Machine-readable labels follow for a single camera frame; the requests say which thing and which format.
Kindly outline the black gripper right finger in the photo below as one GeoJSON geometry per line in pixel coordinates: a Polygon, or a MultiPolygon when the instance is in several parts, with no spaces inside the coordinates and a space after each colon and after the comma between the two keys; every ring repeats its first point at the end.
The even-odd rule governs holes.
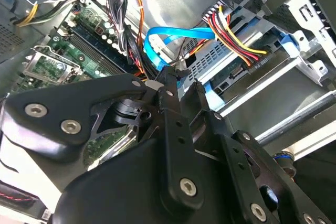
{"type": "Polygon", "coordinates": [[[245,131],[230,134],[222,116],[209,108],[203,85],[195,81],[183,97],[195,149],[221,174],[232,223],[330,223],[284,169],[245,131]]]}

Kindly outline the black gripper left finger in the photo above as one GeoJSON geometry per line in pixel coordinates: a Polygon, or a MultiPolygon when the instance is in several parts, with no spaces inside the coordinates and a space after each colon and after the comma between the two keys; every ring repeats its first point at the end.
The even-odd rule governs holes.
{"type": "Polygon", "coordinates": [[[135,126],[136,146],[159,143],[164,207],[198,209],[203,192],[177,95],[181,77],[165,67],[156,78],[161,84],[157,90],[131,74],[120,74],[11,95],[2,108],[1,129],[16,145],[65,163],[77,161],[90,140],[135,126]]]}

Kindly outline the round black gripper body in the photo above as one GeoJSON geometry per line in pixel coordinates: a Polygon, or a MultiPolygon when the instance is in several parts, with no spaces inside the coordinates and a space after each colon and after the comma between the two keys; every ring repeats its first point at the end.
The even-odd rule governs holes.
{"type": "Polygon", "coordinates": [[[224,164],[196,153],[204,203],[168,212],[160,198],[162,160],[150,140],[73,180],[60,197],[53,223],[249,223],[224,164]]]}

